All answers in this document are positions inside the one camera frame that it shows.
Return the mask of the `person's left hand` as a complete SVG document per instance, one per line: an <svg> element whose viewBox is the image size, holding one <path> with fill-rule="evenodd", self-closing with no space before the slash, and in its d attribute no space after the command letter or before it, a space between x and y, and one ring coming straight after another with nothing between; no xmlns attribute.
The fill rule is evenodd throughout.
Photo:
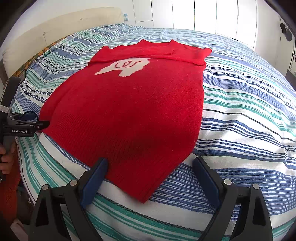
<svg viewBox="0 0 296 241"><path fill-rule="evenodd" d="M1 166L0 170L4 175L7 175L11 172L13 163L14 163L14 154L16 150L16 142L11 144L10 150L6 151L3 145L1 145Z"/></svg>

